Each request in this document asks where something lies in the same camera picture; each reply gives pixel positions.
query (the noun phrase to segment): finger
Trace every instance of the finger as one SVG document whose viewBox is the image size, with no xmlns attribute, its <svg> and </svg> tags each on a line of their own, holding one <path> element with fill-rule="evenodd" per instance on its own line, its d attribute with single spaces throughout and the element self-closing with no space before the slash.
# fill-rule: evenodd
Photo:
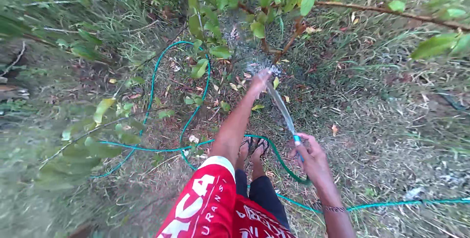
<svg viewBox="0 0 470 238">
<path fill-rule="evenodd" d="M 267 67 L 263 70 L 261 70 L 257 76 L 263 80 L 263 81 L 267 81 L 269 79 L 269 77 L 271 76 L 271 68 Z"/>
</svg>

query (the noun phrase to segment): black sandal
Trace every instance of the black sandal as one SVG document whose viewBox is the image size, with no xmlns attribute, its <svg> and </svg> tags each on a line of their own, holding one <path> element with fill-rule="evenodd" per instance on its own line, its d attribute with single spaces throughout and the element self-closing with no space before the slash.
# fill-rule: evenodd
<svg viewBox="0 0 470 238">
<path fill-rule="evenodd" d="M 269 142 L 264 139 L 264 138 L 260 138 L 256 144 L 256 147 L 255 149 L 258 148 L 258 146 L 262 146 L 263 147 L 263 153 L 259 156 L 260 158 L 262 158 L 265 154 L 266 154 L 266 151 L 269 149 Z"/>
<path fill-rule="evenodd" d="M 246 155 L 246 158 L 245 160 L 250 156 L 250 150 L 251 150 L 251 146 L 253 145 L 253 138 L 252 137 L 249 137 L 249 136 L 245 136 L 244 137 L 244 141 L 242 142 L 242 144 L 240 145 L 240 148 L 245 144 L 245 143 L 248 143 L 248 154 Z"/>
</svg>

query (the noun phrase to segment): green hose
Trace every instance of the green hose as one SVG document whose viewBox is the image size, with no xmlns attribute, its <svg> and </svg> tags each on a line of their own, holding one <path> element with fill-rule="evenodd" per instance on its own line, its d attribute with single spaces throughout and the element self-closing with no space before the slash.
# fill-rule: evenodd
<svg viewBox="0 0 470 238">
<path fill-rule="evenodd" d="M 171 44 L 170 46 L 168 46 L 163 52 L 162 54 L 158 57 L 158 60 L 156 61 L 156 64 L 155 64 L 155 67 L 154 67 L 154 71 L 153 71 L 153 74 L 152 74 L 152 86 L 151 86 L 151 90 L 150 90 L 150 103 L 149 103 L 149 106 L 147 107 L 147 110 L 150 110 L 152 108 L 152 103 L 153 103 L 153 96 L 154 96 L 154 92 L 155 92 L 155 77 L 156 77 L 156 72 L 158 70 L 158 66 L 160 65 L 160 61 L 162 60 L 163 58 L 163 55 L 169 50 L 171 49 L 173 46 L 175 45 L 178 45 L 178 44 L 191 44 L 193 45 L 193 43 L 190 43 L 190 42 L 186 42 L 186 41 L 179 41 L 179 42 L 176 42 L 176 43 L 173 43 Z M 207 74 L 208 74 L 208 77 L 207 77 L 207 81 L 206 81 L 206 86 L 204 88 L 204 92 L 203 92 L 203 96 L 202 96 L 202 100 L 204 101 L 206 95 L 207 95 L 207 90 L 208 90 L 208 87 L 209 87 L 209 79 L 210 79 L 210 76 L 211 76 L 211 64 L 208 63 L 208 68 L 207 68 Z M 197 111 L 199 110 L 199 108 L 201 107 L 202 105 L 199 105 L 197 106 L 196 110 L 194 110 L 194 113 L 191 115 L 191 117 L 189 118 L 188 122 L 185 124 L 185 126 L 183 127 L 183 130 L 181 131 L 181 134 L 179 135 L 179 144 L 181 145 L 182 143 L 182 140 L 183 140 L 183 135 L 189 125 L 189 123 L 192 121 L 192 119 L 194 118 L 194 116 L 196 115 Z M 145 124 L 147 122 L 147 119 L 149 117 L 149 112 L 147 112 L 145 114 L 145 118 L 144 118 L 144 121 L 142 122 L 143 124 Z M 142 136 L 144 130 L 141 130 L 139 132 L 139 136 Z M 245 136 L 249 136 L 249 137 L 254 137 L 254 138 L 262 138 L 262 139 L 265 139 L 272 147 L 274 153 L 276 154 L 276 157 L 277 159 L 279 160 L 279 163 L 282 165 L 282 167 L 287 171 L 287 173 L 297 182 L 299 183 L 302 183 L 302 184 L 309 184 L 310 183 L 310 180 L 308 180 L 308 178 L 306 179 L 301 179 L 299 176 L 297 176 L 294 172 L 292 172 L 287 166 L 286 164 L 283 162 L 282 158 L 281 158 L 281 155 L 279 154 L 279 151 L 277 150 L 276 146 L 274 145 L 274 143 L 264 137 L 264 136 L 258 136 L 258 135 L 245 135 Z M 208 140 L 208 141 L 205 141 L 205 142 L 201 142 L 201 143 L 198 143 L 196 146 L 199 146 L 199 145 L 205 145 L 205 144 L 208 144 L 208 143 L 211 143 L 213 142 L 214 139 L 212 140 Z M 184 154 L 184 150 L 185 149 L 190 149 L 191 146 L 185 146 L 185 147 L 180 147 L 180 148 L 176 148 L 176 149 L 147 149 L 147 148 L 142 148 L 142 147 L 138 147 L 137 145 L 124 145 L 124 144 L 119 144 L 119 143 L 114 143 L 114 142 L 108 142 L 108 141 L 99 141 L 99 143 L 102 143 L 102 144 L 109 144 L 109 145 L 116 145 L 116 146 L 123 146 L 123 147 L 127 147 L 127 148 L 131 148 L 132 150 L 126 155 L 126 157 L 124 157 L 124 159 L 118 163 L 117 165 L 115 165 L 113 168 L 111 168 L 108 172 L 102 174 L 102 175 L 93 175 L 91 176 L 92 178 L 100 178 L 100 177 L 105 177 L 105 176 L 108 176 L 110 175 L 111 173 L 113 173 L 114 171 L 118 170 L 123 163 L 125 163 L 132 155 L 133 153 L 135 152 L 135 150 L 141 150 L 141 151 L 152 151 L 152 152 L 173 152 L 173 151 L 180 151 L 181 152 L 181 156 L 183 157 L 184 161 L 189 165 L 189 167 L 193 170 L 196 170 L 197 168 L 194 167 L 190 161 L 188 160 L 188 158 L 185 156 Z M 305 206 L 303 204 L 300 204 L 292 199 L 289 199 L 281 194 L 277 194 L 278 197 L 282 198 L 282 199 L 285 199 L 295 205 L 298 205 L 304 209 L 307 209 L 309 211 L 313 211 L 313 212 L 316 212 L 316 213 L 322 213 L 321 211 L 319 210 L 315 210 L 313 208 L 310 208 L 308 206 Z M 469 198 L 465 198 L 465 199 L 443 199 L 443 200 L 409 200 L 409 201 L 402 201 L 402 202 L 386 202 L 386 203 L 373 203 L 373 204 L 364 204 L 364 205 L 358 205 L 358 206 L 352 206 L 352 207 L 349 207 L 347 210 L 348 211 L 353 211 L 353 210 L 358 210 L 358 209 L 362 209 L 362 208 L 368 208 L 368 207 L 376 207 L 376 206 L 393 206 L 393 205 L 406 205 L 406 204 L 409 204 L 409 205 L 413 205 L 413 204 L 421 204 L 421 203 L 430 203 L 430 204 L 439 204 L 439 203 L 470 203 L 470 197 Z"/>
</svg>

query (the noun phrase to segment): tree branch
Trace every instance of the tree branch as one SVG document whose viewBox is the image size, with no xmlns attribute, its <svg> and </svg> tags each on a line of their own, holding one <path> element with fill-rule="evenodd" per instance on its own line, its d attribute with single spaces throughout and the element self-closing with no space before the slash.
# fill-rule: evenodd
<svg viewBox="0 0 470 238">
<path fill-rule="evenodd" d="M 173 106 L 168 106 L 168 107 L 162 107 L 162 108 L 158 108 L 158 109 L 153 109 L 153 110 L 149 110 L 149 111 L 144 111 L 144 112 L 141 112 L 141 113 L 133 113 L 133 114 L 130 114 L 128 117 L 122 117 L 122 118 L 119 118 L 115 121 L 112 121 L 112 122 L 109 122 L 109 123 L 106 123 L 106 124 L 103 124 L 103 125 L 100 125 L 96 128 L 94 128 L 93 130 L 87 132 L 87 133 L 84 133 L 82 135 L 80 135 L 78 138 L 70 141 L 68 144 L 62 146 L 61 149 L 59 149 L 59 151 L 57 151 L 55 154 L 53 154 L 51 157 L 47 158 L 46 160 L 44 160 L 41 164 L 41 167 L 39 167 L 39 170 L 41 170 L 50 160 L 52 160 L 54 157 L 56 157 L 57 155 L 59 155 L 63 150 L 65 150 L 67 147 L 69 147 L 70 145 L 76 143 L 78 140 L 82 139 L 83 137 L 87 136 L 87 135 L 90 135 L 91 133 L 93 133 L 94 131 L 97 131 L 101 128 L 104 128 L 106 126 L 109 126 L 111 124 L 114 124 L 116 122 L 119 122 L 119 121 L 122 121 L 122 120 L 125 120 L 125 119 L 129 119 L 133 116 L 136 116 L 136 115 L 140 115 L 140 114 L 144 114 L 144 113 L 149 113 L 149 112 L 154 112 L 154 111 L 159 111 L 159 110 L 164 110 L 164 109 L 168 109 L 168 108 L 176 108 L 176 107 L 181 107 L 181 105 L 173 105 Z"/>
<path fill-rule="evenodd" d="M 376 11 L 376 12 L 381 12 L 381 13 L 390 13 L 390 14 L 395 14 L 398 16 L 402 16 L 405 18 L 411 18 L 415 20 L 419 20 L 422 22 L 431 22 L 437 25 L 442 25 L 448 28 L 451 28 L 453 30 L 462 30 L 464 32 L 470 32 L 470 25 L 467 24 L 459 24 L 455 21 L 443 21 L 439 20 L 437 18 L 433 18 L 430 16 L 420 16 L 420 15 L 415 15 L 407 12 L 397 12 L 397 11 L 392 11 L 389 9 L 385 8 L 379 8 L 379 7 L 372 7 L 372 6 L 361 6 L 361 5 L 356 5 L 356 4 L 344 4 L 341 2 L 335 2 L 335 1 L 317 1 L 315 2 L 317 6 L 334 6 L 334 7 L 346 7 L 346 8 L 353 8 L 353 9 L 358 9 L 361 11 Z"/>
</svg>

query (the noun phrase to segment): red and white shirt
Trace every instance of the red and white shirt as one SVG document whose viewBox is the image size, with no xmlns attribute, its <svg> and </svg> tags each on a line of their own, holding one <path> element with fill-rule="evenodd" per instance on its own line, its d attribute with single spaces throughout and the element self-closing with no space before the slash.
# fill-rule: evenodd
<svg viewBox="0 0 470 238">
<path fill-rule="evenodd" d="M 155 237 L 294 238 L 271 213 L 236 194 L 235 170 L 221 156 L 197 169 Z"/>
</svg>

